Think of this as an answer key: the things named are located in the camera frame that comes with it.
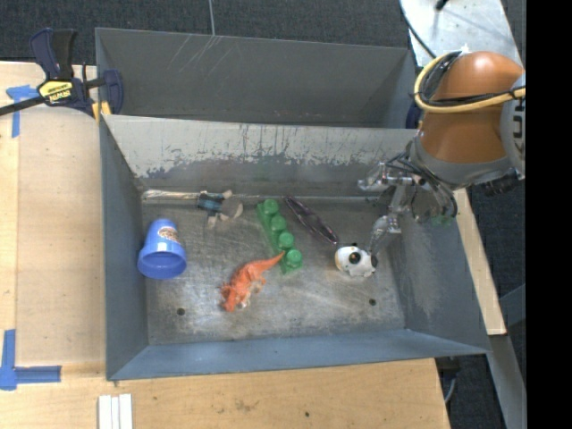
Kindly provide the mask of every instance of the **cup label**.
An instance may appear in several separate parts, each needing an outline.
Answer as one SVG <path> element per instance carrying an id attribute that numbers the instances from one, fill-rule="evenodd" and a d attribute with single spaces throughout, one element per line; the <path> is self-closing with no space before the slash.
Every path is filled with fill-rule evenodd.
<path id="1" fill-rule="evenodd" d="M 161 229 L 159 229 L 157 233 L 164 239 L 175 241 L 176 243 L 181 244 L 179 242 L 179 235 L 177 234 L 177 230 L 173 227 L 169 226 L 162 227 Z"/>

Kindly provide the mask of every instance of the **green plastic blocks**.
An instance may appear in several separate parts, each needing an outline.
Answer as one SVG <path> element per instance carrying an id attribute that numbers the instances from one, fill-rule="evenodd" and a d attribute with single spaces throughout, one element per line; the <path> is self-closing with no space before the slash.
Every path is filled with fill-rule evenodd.
<path id="1" fill-rule="evenodd" d="M 257 205 L 257 215 L 276 254 L 286 251 L 280 260 L 282 272 L 299 269 L 302 266 L 302 253 L 294 248 L 294 236 L 288 231 L 288 224 L 280 214 L 278 202 L 267 198 Z"/>

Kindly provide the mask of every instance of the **blue cup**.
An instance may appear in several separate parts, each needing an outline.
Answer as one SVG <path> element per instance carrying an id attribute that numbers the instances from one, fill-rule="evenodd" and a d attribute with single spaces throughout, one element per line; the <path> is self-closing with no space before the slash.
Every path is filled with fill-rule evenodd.
<path id="1" fill-rule="evenodd" d="M 158 280 L 174 278 L 184 272 L 187 254 L 173 221 L 157 219 L 149 225 L 145 245 L 139 252 L 137 268 L 145 276 Z"/>

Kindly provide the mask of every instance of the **bin floor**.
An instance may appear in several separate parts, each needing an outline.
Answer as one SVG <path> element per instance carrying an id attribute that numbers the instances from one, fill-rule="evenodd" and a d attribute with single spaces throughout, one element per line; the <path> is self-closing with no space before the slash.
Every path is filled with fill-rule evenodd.
<path id="1" fill-rule="evenodd" d="M 243 214 L 206 226 L 196 201 L 148 201 L 143 221 L 166 217 L 177 224 L 187 251 L 187 269 L 171 280 L 146 279 L 150 344 L 243 340 L 261 337 L 329 335 L 403 329 L 405 319 L 391 263 L 384 251 L 374 275 L 351 278 L 334 263 L 335 247 L 313 237 L 279 199 L 281 213 L 302 252 L 302 268 L 283 273 L 279 265 L 264 273 L 266 285 L 250 305 L 226 312 L 220 287 L 234 270 L 274 256 L 256 204 L 243 198 Z M 304 198 L 338 233 L 343 245 L 366 248 L 378 208 L 364 198 Z"/>

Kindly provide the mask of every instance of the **orange toy dinosaur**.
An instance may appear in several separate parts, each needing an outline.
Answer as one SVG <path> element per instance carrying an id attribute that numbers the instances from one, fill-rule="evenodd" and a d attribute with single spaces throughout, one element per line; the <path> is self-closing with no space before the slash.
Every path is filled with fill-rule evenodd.
<path id="1" fill-rule="evenodd" d="M 284 256 L 284 251 L 278 256 L 251 261 L 239 268 L 232 276 L 231 282 L 221 287 L 221 294 L 224 298 L 223 308 L 226 311 L 234 311 L 237 305 L 242 308 L 246 307 L 250 300 L 251 288 L 254 292 L 259 292 L 266 284 L 262 272 L 278 264 L 282 256 Z"/>

